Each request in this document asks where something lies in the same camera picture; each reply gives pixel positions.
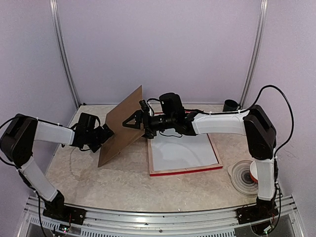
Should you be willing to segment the brown backing board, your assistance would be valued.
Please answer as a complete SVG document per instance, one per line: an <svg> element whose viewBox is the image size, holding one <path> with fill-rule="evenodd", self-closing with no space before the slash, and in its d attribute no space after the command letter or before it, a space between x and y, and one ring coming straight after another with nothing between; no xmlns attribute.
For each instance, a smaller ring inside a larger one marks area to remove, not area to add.
<svg viewBox="0 0 316 237"><path fill-rule="evenodd" d="M116 107L106 114L106 125L114 132L101 147L98 167L102 167L124 148L135 142L143 134L144 130L122 126L135 111L141 109L139 101L143 99L142 86L139 86Z"/></svg>

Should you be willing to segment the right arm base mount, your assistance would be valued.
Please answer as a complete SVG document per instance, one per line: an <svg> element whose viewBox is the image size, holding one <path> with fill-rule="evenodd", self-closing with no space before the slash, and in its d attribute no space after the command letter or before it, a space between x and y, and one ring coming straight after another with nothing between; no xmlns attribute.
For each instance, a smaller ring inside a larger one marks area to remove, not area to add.
<svg viewBox="0 0 316 237"><path fill-rule="evenodd" d="M236 210L237 221L241 224L256 222L278 215L278 209L268 209L266 207L246 206Z"/></svg>

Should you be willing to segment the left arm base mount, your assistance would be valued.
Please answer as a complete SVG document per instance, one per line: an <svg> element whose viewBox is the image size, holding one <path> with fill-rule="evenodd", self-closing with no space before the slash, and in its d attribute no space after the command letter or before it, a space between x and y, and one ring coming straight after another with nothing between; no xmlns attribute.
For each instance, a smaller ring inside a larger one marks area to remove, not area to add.
<svg viewBox="0 0 316 237"><path fill-rule="evenodd" d="M44 209L43 215L54 220L67 222L69 224L83 225L86 216L86 210L77 207L64 206L62 212L53 209Z"/></svg>

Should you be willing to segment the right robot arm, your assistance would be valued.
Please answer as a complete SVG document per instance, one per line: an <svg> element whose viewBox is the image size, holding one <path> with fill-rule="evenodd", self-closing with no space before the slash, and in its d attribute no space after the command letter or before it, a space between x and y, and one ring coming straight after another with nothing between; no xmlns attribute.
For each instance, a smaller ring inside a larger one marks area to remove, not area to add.
<svg viewBox="0 0 316 237"><path fill-rule="evenodd" d="M256 204L237 209L240 219L251 221L280 215L281 205L277 196L277 131L263 108L253 103L249 108L230 112L205 112L184 108L180 96L173 92L161 95L162 115L154 115L145 100L139 102L140 109L122 122L122 126L144 129L145 136L153 139L157 132L174 129L180 135L223 133L239 134L247 139L248 151L254 158L258 175Z"/></svg>

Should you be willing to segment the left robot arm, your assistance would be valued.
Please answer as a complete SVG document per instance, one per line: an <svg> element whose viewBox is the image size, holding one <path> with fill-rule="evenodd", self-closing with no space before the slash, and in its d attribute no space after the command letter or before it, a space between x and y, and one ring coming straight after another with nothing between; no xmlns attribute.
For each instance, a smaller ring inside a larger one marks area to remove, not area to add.
<svg viewBox="0 0 316 237"><path fill-rule="evenodd" d="M114 132L91 114L82 113L71 127L16 114L0 126L0 150L5 163L16 169L23 182L45 203L46 210L63 220L69 215L61 192L45 173L58 146L97 152Z"/></svg>

